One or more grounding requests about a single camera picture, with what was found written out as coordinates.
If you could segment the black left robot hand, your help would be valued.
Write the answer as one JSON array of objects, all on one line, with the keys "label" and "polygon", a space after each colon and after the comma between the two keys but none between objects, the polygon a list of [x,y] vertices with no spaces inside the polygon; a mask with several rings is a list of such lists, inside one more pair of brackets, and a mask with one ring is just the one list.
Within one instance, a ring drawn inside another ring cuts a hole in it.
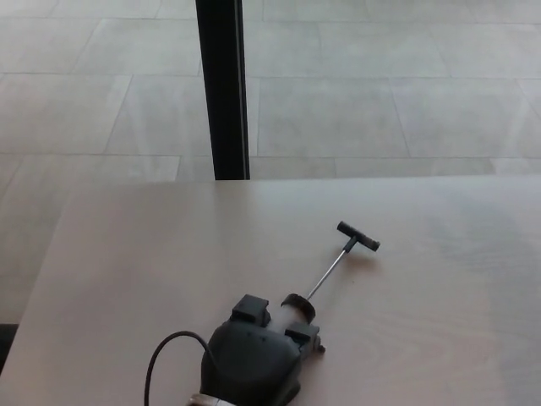
[{"label": "black left robot hand", "polygon": [[315,309],[289,294],[272,318],[269,301],[244,295],[212,334],[199,392],[232,405],[287,405],[300,392],[303,362],[322,354]]}]

